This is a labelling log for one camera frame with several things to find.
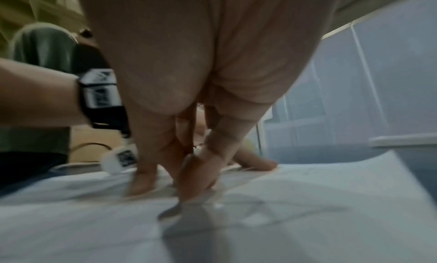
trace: ceiling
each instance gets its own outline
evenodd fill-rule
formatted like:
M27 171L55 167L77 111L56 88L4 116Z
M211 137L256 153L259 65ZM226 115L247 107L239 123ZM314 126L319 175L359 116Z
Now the ceiling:
M341 0L329 31L367 15L396 0ZM50 22L70 31L85 24L79 0L0 0L0 56L23 25Z

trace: wall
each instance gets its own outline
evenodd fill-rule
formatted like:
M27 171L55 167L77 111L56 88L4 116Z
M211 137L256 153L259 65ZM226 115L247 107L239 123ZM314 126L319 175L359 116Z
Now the wall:
M371 137L437 132L437 0L404 0L324 39L264 122L268 156L344 162Z

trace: forearm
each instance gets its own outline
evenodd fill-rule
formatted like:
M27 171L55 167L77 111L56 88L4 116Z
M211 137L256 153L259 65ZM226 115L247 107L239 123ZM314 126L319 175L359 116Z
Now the forearm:
M85 124L76 76L0 59L0 126Z

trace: paper sheet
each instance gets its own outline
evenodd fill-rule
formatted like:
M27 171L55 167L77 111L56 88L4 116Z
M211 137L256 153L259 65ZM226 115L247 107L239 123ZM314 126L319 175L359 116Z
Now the paper sheet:
M130 174L42 181L0 200L0 261L437 262L436 210L389 152L355 163L227 170L177 206L171 180L138 200Z

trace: wire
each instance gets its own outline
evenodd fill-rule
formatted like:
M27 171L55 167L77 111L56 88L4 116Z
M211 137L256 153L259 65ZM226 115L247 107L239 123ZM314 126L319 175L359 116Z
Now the wire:
M109 145L106 145L103 143L97 143L97 142L88 142L88 143L79 144L79 145L71 148L70 153L76 152L77 150L82 149L83 147L86 147L86 146L90 146L90 145L102 146L102 147L105 147L108 151L112 150L111 146L109 146Z

